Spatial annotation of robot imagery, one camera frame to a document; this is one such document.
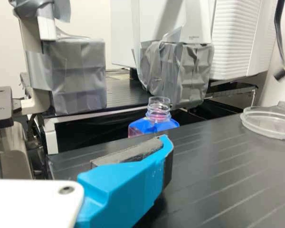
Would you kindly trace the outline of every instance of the vented panel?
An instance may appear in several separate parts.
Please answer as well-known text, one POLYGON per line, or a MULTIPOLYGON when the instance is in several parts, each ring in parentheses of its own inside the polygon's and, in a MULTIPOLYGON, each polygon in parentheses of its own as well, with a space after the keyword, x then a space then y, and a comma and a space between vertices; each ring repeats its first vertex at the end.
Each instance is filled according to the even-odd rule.
POLYGON ((274 24, 277 0, 262 0, 254 46, 247 75, 267 71, 276 40, 274 24))
POLYGON ((212 43, 215 52, 210 78, 246 76, 261 0, 217 0, 212 43))

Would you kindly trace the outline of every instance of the plastic bottle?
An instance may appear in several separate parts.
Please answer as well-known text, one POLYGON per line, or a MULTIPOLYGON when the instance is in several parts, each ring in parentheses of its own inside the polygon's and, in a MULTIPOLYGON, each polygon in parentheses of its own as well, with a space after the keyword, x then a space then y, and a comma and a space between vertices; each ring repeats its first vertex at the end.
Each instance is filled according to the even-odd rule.
POLYGON ((179 126, 178 122, 171 119, 170 99, 154 96, 149 98, 146 117, 129 124, 128 137, 156 133, 179 126))

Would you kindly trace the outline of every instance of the screw hole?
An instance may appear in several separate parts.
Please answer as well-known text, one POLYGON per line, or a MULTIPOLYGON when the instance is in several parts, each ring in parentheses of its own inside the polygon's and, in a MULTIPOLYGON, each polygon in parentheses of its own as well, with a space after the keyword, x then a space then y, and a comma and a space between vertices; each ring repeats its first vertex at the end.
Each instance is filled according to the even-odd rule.
POLYGON ((74 191, 74 188, 71 186, 65 186, 59 190, 59 194, 66 195, 74 191))

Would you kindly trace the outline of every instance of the black deck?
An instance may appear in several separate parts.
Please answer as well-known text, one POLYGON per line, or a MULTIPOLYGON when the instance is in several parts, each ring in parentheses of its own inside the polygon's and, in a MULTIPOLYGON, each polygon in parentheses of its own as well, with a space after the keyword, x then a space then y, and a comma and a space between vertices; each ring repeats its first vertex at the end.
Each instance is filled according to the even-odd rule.
MULTIPOLYGON (((149 92, 143 89, 142 84, 139 81, 129 79, 128 74, 123 74, 119 76, 119 75, 114 75, 112 72, 107 73, 106 84, 107 84, 107 107, 100 110, 90 111, 88 113, 118 111, 129 108, 147 106, 149 97, 152 96, 149 92)), ((248 83, 239 83, 239 82, 227 83, 225 85, 217 85, 214 87, 210 87, 207 91, 205 98, 243 94, 251 92, 256 89, 257 87, 255 85, 248 83)), ((185 106, 186 104, 179 104, 177 105, 177 108, 185 106)), ((51 118, 58 116, 65 116, 65 114, 55 114, 53 109, 43 114, 44 118, 51 118)))
MULTIPOLYGON (((172 180, 137 227, 285 228, 285 141, 247 130, 238 114, 166 133, 174 144, 172 180)), ((91 159, 151 137, 52 155, 52 176, 75 180, 91 159)))

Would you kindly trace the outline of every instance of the petri dish lid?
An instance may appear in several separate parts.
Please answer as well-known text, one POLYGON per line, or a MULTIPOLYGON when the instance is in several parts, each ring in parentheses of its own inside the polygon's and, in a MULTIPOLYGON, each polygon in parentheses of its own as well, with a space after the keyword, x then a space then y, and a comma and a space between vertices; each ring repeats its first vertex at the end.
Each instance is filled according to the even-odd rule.
POLYGON ((285 140, 285 102, 272 107, 248 107, 241 114, 243 125, 258 134, 285 140))

